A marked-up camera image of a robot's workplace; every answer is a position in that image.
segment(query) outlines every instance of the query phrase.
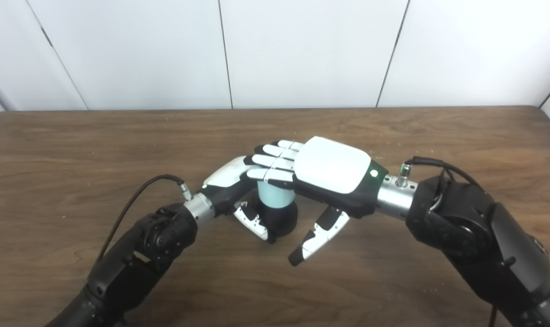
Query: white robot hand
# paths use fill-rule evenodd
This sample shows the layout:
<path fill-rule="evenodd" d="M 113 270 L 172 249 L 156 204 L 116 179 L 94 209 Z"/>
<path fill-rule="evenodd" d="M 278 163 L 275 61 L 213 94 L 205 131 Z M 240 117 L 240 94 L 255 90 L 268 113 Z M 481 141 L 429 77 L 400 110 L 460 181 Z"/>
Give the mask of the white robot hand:
<path fill-rule="evenodd" d="M 374 213 L 379 189 L 388 171 L 360 149 L 323 137 L 307 143 L 277 141 L 255 148 L 246 157 L 246 172 L 259 181 L 259 197 L 264 203 L 276 197 L 274 188 L 293 190 L 329 207 L 291 255 L 298 265 L 331 240 L 348 222 Z"/>

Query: silver cylindrical joint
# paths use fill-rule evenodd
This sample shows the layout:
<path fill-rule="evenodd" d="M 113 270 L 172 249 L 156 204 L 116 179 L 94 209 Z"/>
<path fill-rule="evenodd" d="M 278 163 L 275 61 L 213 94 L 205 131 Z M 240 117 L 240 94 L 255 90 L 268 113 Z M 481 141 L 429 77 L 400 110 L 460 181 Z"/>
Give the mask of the silver cylindrical joint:
<path fill-rule="evenodd" d="M 408 186 L 408 176 L 410 176 L 411 169 L 412 165 L 402 163 L 400 166 L 400 174 L 398 174 L 398 178 L 396 180 L 396 186 L 399 188 L 406 188 L 406 186 Z"/>
<path fill-rule="evenodd" d="M 190 211 L 198 226 L 215 217 L 215 207 L 206 195 L 202 193 L 194 194 L 192 200 L 184 203 L 184 207 Z"/>
<path fill-rule="evenodd" d="M 376 211 L 404 221 L 412 205 L 418 184 L 408 180 L 405 187 L 398 186 L 398 177 L 385 176 L 378 192 Z"/>

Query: black fingertip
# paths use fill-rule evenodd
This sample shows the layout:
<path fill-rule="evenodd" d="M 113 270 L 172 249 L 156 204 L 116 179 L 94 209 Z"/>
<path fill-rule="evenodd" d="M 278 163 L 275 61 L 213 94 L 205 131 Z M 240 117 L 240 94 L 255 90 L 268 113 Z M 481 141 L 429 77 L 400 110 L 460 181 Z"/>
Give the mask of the black fingertip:
<path fill-rule="evenodd" d="M 300 263 L 304 262 L 304 249 L 301 246 L 298 246 L 290 255 L 287 257 L 289 263 L 292 266 L 297 267 Z"/>
<path fill-rule="evenodd" d="M 264 145 L 257 145 L 255 147 L 255 153 L 256 154 L 267 154 L 265 150 L 263 149 Z"/>
<path fill-rule="evenodd" d="M 315 238 L 315 233 L 313 232 L 313 230 L 310 230 L 308 234 L 304 237 L 302 244 L 307 242 L 308 240 L 311 240 L 312 238 Z"/>
<path fill-rule="evenodd" d="M 253 162 L 253 156 L 252 155 L 248 155 L 245 157 L 245 159 L 242 160 L 244 164 L 246 164 L 247 166 L 250 166 L 250 165 L 255 165 L 255 163 Z"/>

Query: wooden table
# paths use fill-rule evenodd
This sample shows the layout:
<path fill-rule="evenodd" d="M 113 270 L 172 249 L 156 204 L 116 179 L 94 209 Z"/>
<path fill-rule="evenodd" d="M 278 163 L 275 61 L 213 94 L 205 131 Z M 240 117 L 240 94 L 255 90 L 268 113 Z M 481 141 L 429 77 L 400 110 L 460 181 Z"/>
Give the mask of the wooden table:
<path fill-rule="evenodd" d="M 194 190 L 257 144 L 315 135 L 363 149 L 392 172 L 413 155 L 450 161 L 550 251 L 550 121 L 536 108 L 3 112 L 0 327 L 42 326 L 63 309 L 148 178 L 177 174 Z M 177 198 L 174 184 L 155 184 L 121 231 Z M 489 306 L 443 255 L 380 214 L 351 221 L 319 253 L 290 266 L 287 255 L 324 209 L 304 198 L 298 205 L 296 230 L 272 246 L 233 217 L 201 228 L 127 315 L 131 325 L 486 326 Z"/>

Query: robotic arm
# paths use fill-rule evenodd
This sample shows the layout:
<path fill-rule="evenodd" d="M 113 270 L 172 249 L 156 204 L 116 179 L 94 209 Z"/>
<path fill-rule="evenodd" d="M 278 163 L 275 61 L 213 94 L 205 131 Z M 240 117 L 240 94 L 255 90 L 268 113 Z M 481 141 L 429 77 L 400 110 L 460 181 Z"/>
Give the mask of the robotic arm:
<path fill-rule="evenodd" d="M 364 151 L 321 137 L 296 145 L 293 160 L 282 162 L 270 148 L 286 142 L 257 147 L 246 161 L 264 167 L 264 174 L 254 178 L 329 205 L 290 255 L 292 265 L 331 240 L 348 217 L 379 211 L 404 221 L 419 242 L 443 251 L 477 296 L 514 327 L 550 327 L 547 250 L 471 176 L 421 157 L 404 162 L 400 173 L 391 175 Z M 415 165 L 437 166 L 442 172 L 415 183 L 408 179 Z M 453 173 L 467 182 L 456 181 Z"/>
<path fill-rule="evenodd" d="M 237 201 L 256 188 L 256 181 L 245 176 L 252 166 L 242 160 L 234 159 L 217 170 L 194 195 L 176 176 L 162 175 L 146 182 L 115 228 L 134 199 L 155 180 L 174 180 L 185 202 L 141 218 L 103 255 L 107 241 L 81 292 L 46 327 L 112 327 L 123 322 L 124 313 L 140 305 L 184 248 L 193 244 L 198 227 L 235 211 Z"/>

